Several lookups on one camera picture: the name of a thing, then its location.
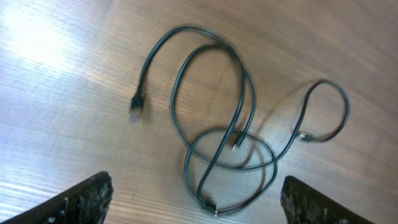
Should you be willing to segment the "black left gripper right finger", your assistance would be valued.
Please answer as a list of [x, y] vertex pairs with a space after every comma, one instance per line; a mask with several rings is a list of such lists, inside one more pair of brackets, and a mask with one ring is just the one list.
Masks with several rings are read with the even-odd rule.
[[292, 175], [284, 180], [280, 202], [288, 224], [373, 224]]

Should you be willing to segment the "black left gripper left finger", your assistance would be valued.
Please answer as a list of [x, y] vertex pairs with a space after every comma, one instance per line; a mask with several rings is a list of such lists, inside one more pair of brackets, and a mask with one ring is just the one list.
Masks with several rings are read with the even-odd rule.
[[113, 196], [112, 180], [101, 171], [6, 224], [103, 224]]

